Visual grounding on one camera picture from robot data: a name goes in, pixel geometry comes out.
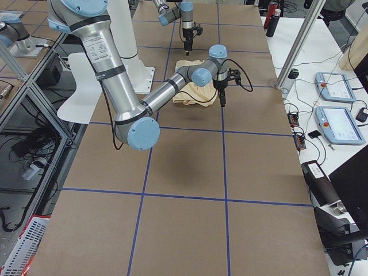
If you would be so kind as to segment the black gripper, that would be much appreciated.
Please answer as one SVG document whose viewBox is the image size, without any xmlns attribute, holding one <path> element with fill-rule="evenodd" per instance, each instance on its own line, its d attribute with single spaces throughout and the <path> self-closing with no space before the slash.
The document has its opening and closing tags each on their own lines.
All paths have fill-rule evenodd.
<svg viewBox="0 0 368 276">
<path fill-rule="evenodd" d="M 184 38 L 184 49 L 186 56 L 189 56 L 190 49 L 193 46 L 193 30 L 192 29 L 182 29 L 183 38 Z"/>
<path fill-rule="evenodd" d="M 227 80 L 218 80 L 216 82 L 216 89 L 218 92 L 218 97 L 220 100 L 220 106 L 223 108 L 225 107 L 225 89 L 228 86 L 228 81 Z"/>
</svg>

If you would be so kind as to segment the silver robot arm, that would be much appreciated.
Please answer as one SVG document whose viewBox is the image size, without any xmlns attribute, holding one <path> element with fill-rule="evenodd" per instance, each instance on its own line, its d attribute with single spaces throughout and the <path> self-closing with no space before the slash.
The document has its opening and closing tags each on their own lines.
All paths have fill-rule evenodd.
<svg viewBox="0 0 368 276">
<path fill-rule="evenodd" d="M 181 1 L 175 7 L 170 8 L 166 1 L 153 0 L 158 11 L 158 19 L 162 26 L 180 20 L 183 35 L 183 48 L 186 56 L 193 50 L 195 22 L 193 20 L 192 1 Z"/>
<path fill-rule="evenodd" d="M 208 58 L 200 65 L 182 66 L 139 101 L 110 30 L 107 1 L 48 1 L 49 27 L 71 33 L 81 39 L 83 49 L 97 81 L 109 97 L 116 112 L 112 131 L 131 148 L 152 148 L 160 127 L 151 114 L 171 100 L 188 83 L 203 87 L 218 76 L 227 75 L 224 45 L 209 48 Z"/>
</svg>

